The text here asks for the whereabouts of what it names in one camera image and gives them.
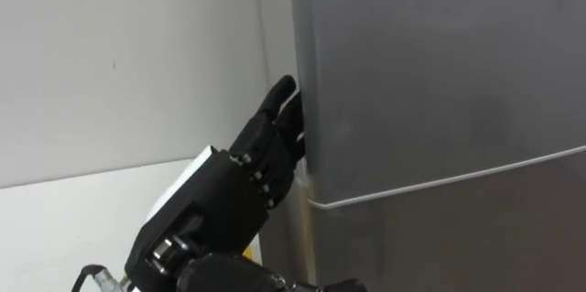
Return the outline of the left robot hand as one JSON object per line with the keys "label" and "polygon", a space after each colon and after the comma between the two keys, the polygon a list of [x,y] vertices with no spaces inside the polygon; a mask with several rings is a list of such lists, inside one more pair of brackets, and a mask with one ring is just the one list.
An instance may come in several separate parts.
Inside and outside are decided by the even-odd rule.
{"label": "left robot hand", "polygon": [[139,230],[125,263],[127,291],[287,292],[286,280],[244,257],[287,196],[305,156],[301,94],[282,77],[230,148],[207,147]]}

